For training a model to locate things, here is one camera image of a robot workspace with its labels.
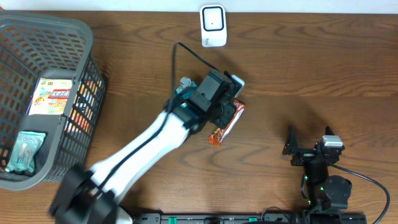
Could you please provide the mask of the orange red snack bar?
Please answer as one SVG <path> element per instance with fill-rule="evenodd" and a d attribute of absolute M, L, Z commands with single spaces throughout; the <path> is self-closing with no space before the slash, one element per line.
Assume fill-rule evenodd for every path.
<path fill-rule="evenodd" d="M 246 105 L 242 101 L 239 101 L 237 99 L 234 99 L 232 104 L 236 107 L 236 111 L 232 117 L 232 120 L 229 122 L 226 128 L 216 128 L 208 138 L 209 143 L 219 146 L 233 129 L 234 125 L 237 123 L 246 108 Z"/>

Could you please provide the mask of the teal mouthwash bottle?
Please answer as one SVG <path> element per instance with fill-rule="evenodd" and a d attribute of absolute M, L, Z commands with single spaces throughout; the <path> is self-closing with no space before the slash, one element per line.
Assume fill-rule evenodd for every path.
<path fill-rule="evenodd" d="M 198 85 L 188 77 L 180 79 L 180 86 L 175 90 L 175 96 L 182 96 L 188 99 L 189 96 L 198 88 Z"/>

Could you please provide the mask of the yellow snack bag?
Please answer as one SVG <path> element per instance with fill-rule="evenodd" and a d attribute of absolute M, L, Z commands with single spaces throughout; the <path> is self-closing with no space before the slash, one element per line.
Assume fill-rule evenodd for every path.
<path fill-rule="evenodd" d="M 71 80 L 40 78 L 36 84 L 27 114 L 63 114 L 71 90 Z"/>

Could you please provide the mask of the teal wet wipes pack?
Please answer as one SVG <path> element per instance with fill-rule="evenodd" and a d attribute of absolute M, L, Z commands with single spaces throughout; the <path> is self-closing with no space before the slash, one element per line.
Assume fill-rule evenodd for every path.
<path fill-rule="evenodd" d="M 46 134 L 32 131 L 21 131 L 17 135 L 12 148 L 10 160 L 6 166 L 7 172 L 34 172 L 34 156 L 44 143 Z"/>

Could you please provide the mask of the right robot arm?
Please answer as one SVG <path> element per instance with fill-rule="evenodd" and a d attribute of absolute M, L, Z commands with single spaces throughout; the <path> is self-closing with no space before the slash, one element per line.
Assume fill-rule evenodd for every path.
<path fill-rule="evenodd" d="M 341 138 L 328 126 L 313 148 L 299 147 L 294 127 L 289 127 L 282 153 L 292 157 L 292 166 L 303 167 L 302 195 L 309 199 L 311 208 L 318 207 L 322 212 L 348 208 L 352 183 L 342 176 L 330 175 L 328 171 L 330 166 L 340 160 L 344 149 Z"/>

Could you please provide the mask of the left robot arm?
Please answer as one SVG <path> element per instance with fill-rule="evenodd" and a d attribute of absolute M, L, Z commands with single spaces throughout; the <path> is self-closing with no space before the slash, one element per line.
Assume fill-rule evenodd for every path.
<path fill-rule="evenodd" d="M 240 84 L 209 84 L 172 92 L 165 110 L 137 138 L 90 169 L 71 167 L 50 206 L 57 223 L 132 223 L 120 203 L 159 159 L 211 122 L 224 129 L 236 111 Z"/>

